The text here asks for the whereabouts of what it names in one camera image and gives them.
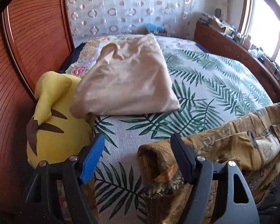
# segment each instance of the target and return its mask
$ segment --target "bed sheet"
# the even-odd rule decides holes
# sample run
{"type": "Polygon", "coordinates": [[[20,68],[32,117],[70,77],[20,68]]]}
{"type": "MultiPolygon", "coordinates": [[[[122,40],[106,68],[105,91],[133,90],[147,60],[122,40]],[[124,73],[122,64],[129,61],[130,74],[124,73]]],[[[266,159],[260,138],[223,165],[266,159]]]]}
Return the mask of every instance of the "bed sheet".
{"type": "MultiPolygon", "coordinates": [[[[134,37],[91,40],[92,44],[97,43],[93,59],[107,43],[134,37]]],[[[103,134],[106,140],[94,174],[100,223],[146,222],[144,180],[136,157],[140,145],[167,139],[173,133],[188,136],[202,132],[272,104],[257,79],[240,62],[205,53],[192,41],[168,37],[157,37],[157,40],[181,109],[148,115],[96,117],[95,132],[103,134]]],[[[83,76],[94,64],[92,61],[93,64],[79,71],[77,67],[85,61],[81,58],[67,73],[83,76]]],[[[204,137],[207,145],[210,139],[204,137]]]]}

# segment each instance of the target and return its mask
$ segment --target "metal screw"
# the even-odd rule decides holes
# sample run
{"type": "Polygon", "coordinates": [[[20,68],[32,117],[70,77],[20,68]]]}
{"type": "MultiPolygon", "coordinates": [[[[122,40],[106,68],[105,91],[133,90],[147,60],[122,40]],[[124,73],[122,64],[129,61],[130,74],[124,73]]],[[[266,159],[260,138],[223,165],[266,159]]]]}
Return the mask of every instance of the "metal screw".
{"type": "Polygon", "coordinates": [[[78,156],[76,156],[76,155],[71,155],[71,156],[69,157],[69,159],[70,159],[70,161],[76,161],[76,160],[78,159],[78,156]]]}
{"type": "Polygon", "coordinates": [[[39,162],[39,166],[40,167],[44,167],[46,165],[46,161],[41,161],[41,162],[39,162]]]}
{"type": "Polygon", "coordinates": [[[205,161],[205,157],[199,155],[199,156],[197,156],[197,160],[198,160],[198,161],[205,161]]]}
{"type": "Polygon", "coordinates": [[[228,165],[231,167],[235,167],[237,164],[234,161],[229,161],[228,165]]]}

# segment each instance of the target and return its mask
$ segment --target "yellow plush toy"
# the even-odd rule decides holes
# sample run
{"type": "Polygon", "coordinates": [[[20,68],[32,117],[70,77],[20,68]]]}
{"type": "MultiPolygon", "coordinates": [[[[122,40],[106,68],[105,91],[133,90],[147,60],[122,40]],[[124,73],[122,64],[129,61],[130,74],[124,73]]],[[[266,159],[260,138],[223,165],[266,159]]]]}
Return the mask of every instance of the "yellow plush toy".
{"type": "Polygon", "coordinates": [[[80,78],[48,71],[38,80],[35,113],[27,125],[27,156],[36,167],[42,160],[62,162],[90,143],[92,130],[69,112],[80,78]]]}

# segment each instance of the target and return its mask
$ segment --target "wooden headboard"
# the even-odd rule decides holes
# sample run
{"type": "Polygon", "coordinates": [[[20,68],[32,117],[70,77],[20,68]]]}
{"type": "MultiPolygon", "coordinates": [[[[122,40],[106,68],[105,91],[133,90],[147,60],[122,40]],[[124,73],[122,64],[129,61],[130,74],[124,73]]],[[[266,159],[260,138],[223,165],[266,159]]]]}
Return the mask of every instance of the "wooden headboard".
{"type": "Polygon", "coordinates": [[[14,213],[29,180],[26,125],[35,84],[73,48],[65,0],[12,0],[0,17],[0,209],[14,213]]]}

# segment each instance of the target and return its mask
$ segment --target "green leaf pattern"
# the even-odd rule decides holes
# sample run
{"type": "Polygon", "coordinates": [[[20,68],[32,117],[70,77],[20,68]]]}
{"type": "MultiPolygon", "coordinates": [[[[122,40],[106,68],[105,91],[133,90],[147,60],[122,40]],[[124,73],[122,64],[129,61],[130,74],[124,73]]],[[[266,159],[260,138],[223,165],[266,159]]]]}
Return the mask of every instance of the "green leaf pattern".
{"type": "Polygon", "coordinates": [[[95,132],[106,144],[95,171],[101,222],[146,223],[145,188],[136,157],[145,143],[188,136],[272,104],[240,62],[203,53],[199,48],[168,49],[163,55],[180,110],[129,116],[97,116],[95,132]]]}

